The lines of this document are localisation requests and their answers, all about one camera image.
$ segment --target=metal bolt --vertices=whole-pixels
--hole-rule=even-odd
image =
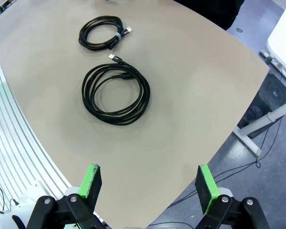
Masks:
[[[221,201],[224,202],[224,203],[226,203],[226,202],[229,201],[229,199],[228,199],[228,197],[222,197],[222,198],[221,198]]]
[[[71,202],[75,202],[75,201],[77,201],[77,198],[76,198],[76,197],[71,197],[71,198],[70,198],[70,201],[71,201]]]
[[[247,205],[253,205],[253,200],[251,199],[247,200]]]
[[[50,202],[51,202],[51,200],[50,200],[49,198],[47,198],[47,199],[44,200],[44,203],[45,203],[45,204],[49,204]]]

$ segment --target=black bracket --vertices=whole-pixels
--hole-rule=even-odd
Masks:
[[[104,229],[81,196],[70,194],[55,200],[43,196],[37,200],[27,229],[63,229],[66,224],[77,224],[81,229]]]
[[[196,229],[219,229],[222,224],[233,229],[270,229],[259,202],[253,197],[240,202],[220,195]]]

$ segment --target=ribbed metal surface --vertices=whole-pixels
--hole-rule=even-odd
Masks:
[[[5,209],[9,200],[18,199],[34,180],[42,182],[57,198],[70,183],[54,165],[24,118],[0,66],[0,187]],[[0,210],[2,210],[0,192]]]

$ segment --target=black speaker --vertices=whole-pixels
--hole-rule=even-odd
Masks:
[[[262,86],[258,90],[258,93],[254,97],[252,103],[247,109],[246,113],[238,123],[239,128],[243,128],[248,124],[254,122],[260,117],[266,115],[268,112],[274,111],[286,103],[286,87],[283,83],[276,78],[273,74],[268,74],[262,83]],[[274,123],[270,123],[252,133],[248,136],[255,138]]]

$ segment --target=blue floor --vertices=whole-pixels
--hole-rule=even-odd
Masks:
[[[240,42],[248,46],[256,54],[261,49],[267,50],[266,40],[278,22],[283,9],[271,0],[245,0],[228,33],[235,36]],[[270,73],[275,74],[278,79],[286,85],[285,78],[270,66]],[[278,130],[279,122],[269,128],[266,140],[262,147],[262,156],[271,147]],[[254,139],[258,146],[261,146],[265,132]],[[255,158],[247,149],[231,134],[222,147],[209,163],[213,176],[229,168],[238,167]],[[277,138],[269,154],[260,161],[261,167],[250,166],[246,170],[233,175],[217,185],[230,189],[234,197],[242,200],[245,197],[255,197],[259,200],[269,226],[271,229],[286,229],[286,115],[283,117]],[[225,178],[230,173],[223,174],[216,181]],[[180,195],[180,198],[195,190],[194,182]],[[202,218],[202,211],[197,195],[191,196],[183,202],[166,209],[153,223],[168,221],[185,222],[196,227]],[[190,229],[185,224],[167,223],[152,228],[178,228]]]

